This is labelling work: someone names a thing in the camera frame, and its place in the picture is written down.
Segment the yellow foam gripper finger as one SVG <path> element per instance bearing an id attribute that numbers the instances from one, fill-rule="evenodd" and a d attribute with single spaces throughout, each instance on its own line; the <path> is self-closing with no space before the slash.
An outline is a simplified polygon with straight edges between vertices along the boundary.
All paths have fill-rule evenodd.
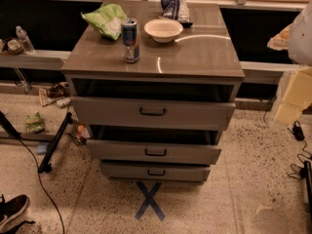
<path id="1" fill-rule="evenodd" d="M 312 67 L 302 66 L 290 75 L 274 121 L 281 125 L 294 123 L 312 104 Z"/>

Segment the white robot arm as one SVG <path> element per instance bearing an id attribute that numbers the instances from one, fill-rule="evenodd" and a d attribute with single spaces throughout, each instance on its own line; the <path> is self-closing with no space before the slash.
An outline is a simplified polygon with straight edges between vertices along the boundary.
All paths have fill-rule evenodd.
<path id="1" fill-rule="evenodd" d="M 289 58 L 300 65 L 291 75 L 274 116 L 275 122 L 289 125 L 312 104 L 312 1 L 267 46 L 287 50 Z"/>

